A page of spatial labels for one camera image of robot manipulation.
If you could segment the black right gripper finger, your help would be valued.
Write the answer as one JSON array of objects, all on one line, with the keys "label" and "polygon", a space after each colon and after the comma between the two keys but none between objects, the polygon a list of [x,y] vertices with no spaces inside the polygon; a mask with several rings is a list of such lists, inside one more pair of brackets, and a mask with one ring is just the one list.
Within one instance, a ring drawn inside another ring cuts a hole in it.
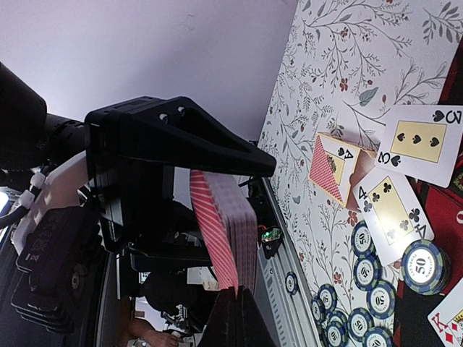
[{"label": "black right gripper finger", "polygon": [[219,292],[199,347],[271,347],[275,343],[248,288]]}]

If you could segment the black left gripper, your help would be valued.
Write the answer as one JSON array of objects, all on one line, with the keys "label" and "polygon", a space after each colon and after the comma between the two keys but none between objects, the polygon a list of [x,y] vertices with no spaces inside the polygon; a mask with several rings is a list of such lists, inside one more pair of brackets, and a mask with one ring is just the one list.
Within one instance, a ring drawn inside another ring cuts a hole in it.
[{"label": "black left gripper", "polygon": [[105,248],[135,242],[148,219],[173,200],[172,166],[270,177],[276,159],[228,130],[187,97],[143,96],[85,117],[90,192]]}]

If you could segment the red backed card deck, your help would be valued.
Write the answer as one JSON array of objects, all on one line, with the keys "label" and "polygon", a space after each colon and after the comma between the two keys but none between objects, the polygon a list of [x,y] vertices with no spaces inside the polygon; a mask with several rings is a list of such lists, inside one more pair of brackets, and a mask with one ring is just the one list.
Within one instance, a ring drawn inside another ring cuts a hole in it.
[{"label": "red backed card deck", "polygon": [[190,196],[219,288],[255,290],[258,223],[231,175],[191,170]]}]

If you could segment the green chip cluster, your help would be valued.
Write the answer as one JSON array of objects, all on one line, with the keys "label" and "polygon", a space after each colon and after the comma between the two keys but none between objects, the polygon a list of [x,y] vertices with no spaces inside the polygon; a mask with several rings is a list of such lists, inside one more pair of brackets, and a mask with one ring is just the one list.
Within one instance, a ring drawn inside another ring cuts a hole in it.
[{"label": "green chip cluster", "polygon": [[342,311],[335,310],[328,315],[328,324],[332,322],[338,322],[344,329],[347,328],[347,316]]},{"label": "green chip cluster", "polygon": [[348,344],[348,332],[340,322],[330,322],[327,324],[326,339],[331,347],[346,347]]}]

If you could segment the green chip front cluster top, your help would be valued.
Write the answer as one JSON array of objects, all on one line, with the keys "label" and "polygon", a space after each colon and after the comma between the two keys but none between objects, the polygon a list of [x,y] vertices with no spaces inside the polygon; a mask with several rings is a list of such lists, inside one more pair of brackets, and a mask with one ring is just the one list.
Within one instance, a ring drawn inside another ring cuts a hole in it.
[{"label": "green chip front cluster top", "polygon": [[342,311],[335,310],[328,315],[328,324],[332,322],[338,322],[344,329],[347,328],[347,316]]}]

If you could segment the green chip mat edge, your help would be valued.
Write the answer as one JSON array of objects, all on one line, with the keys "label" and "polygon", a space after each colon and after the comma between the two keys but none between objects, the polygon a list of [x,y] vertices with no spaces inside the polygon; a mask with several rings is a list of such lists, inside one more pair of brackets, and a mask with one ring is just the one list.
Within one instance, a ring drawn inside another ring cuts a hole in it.
[{"label": "green chip mat edge", "polygon": [[392,347],[392,337],[389,331],[382,327],[371,327],[362,339],[363,347]]}]

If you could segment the green chip table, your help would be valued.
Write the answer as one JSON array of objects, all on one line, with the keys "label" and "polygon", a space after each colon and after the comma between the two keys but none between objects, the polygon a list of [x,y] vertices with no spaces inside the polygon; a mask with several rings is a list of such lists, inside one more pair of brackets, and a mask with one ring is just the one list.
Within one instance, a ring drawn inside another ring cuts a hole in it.
[{"label": "green chip table", "polygon": [[381,269],[381,263],[375,254],[358,258],[353,269],[356,286],[361,291],[372,290],[381,279]]},{"label": "green chip table", "polygon": [[377,319],[386,319],[394,313],[395,290],[393,286],[384,280],[379,280],[377,285],[368,291],[367,306],[370,314]]}]

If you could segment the red playing card deck box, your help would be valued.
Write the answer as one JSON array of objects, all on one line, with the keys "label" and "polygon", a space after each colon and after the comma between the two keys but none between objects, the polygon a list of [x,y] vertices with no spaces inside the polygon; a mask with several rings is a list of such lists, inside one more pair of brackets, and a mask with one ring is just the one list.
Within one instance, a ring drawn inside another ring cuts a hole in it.
[{"label": "red playing card deck box", "polygon": [[358,211],[353,187],[375,165],[376,151],[317,133],[308,179],[342,207]]}]

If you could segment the four of clubs card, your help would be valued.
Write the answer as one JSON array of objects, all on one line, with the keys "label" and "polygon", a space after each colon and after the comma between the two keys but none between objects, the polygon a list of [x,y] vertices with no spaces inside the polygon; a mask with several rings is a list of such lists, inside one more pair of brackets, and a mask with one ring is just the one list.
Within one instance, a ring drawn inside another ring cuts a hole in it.
[{"label": "four of clubs card", "polygon": [[412,242],[434,240],[430,222],[405,175],[375,167],[353,192],[382,266],[401,259]]}]

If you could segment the green chip stack seat six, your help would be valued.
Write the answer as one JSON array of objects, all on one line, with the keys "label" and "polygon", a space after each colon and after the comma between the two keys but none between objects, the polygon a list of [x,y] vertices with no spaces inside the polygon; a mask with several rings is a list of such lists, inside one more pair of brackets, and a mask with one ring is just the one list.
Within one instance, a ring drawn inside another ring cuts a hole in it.
[{"label": "green chip stack seat six", "polygon": [[442,293],[451,279],[448,255],[433,242],[421,239],[412,242],[404,251],[401,262],[404,282],[415,293]]}]

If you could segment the king of diamonds card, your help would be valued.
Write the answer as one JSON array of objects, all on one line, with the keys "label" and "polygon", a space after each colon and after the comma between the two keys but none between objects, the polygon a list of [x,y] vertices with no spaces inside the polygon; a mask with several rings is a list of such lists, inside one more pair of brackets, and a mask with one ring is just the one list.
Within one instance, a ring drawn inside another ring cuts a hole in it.
[{"label": "king of diamonds card", "polygon": [[462,279],[428,315],[443,346],[462,346]]}]

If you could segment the three of spades card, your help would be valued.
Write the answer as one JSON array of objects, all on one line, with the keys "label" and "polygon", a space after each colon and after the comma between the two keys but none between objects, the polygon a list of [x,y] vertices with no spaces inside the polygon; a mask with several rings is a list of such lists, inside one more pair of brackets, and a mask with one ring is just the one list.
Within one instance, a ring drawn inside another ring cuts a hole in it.
[{"label": "three of spades card", "polygon": [[461,106],[393,106],[375,164],[446,188],[461,141]]}]

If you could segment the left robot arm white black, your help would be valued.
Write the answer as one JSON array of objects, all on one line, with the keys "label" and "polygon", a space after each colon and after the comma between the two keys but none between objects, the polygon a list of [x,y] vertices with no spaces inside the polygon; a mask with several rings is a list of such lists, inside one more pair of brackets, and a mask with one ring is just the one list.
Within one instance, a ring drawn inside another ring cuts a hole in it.
[{"label": "left robot arm white black", "polygon": [[91,111],[84,121],[55,116],[7,67],[1,68],[1,167],[63,164],[84,153],[107,250],[118,252],[174,211],[175,168],[272,176],[272,155],[229,131],[187,97],[142,96]]}]

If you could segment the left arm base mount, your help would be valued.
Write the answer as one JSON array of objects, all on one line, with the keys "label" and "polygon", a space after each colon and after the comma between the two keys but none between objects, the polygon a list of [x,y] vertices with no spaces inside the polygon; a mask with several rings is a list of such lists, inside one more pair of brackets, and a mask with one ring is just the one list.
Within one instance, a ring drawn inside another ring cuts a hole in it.
[{"label": "left arm base mount", "polygon": [[282,230],[278,226],[258,225],[258,233],[265,258],[269,260],[277,253],[282,243]]}]

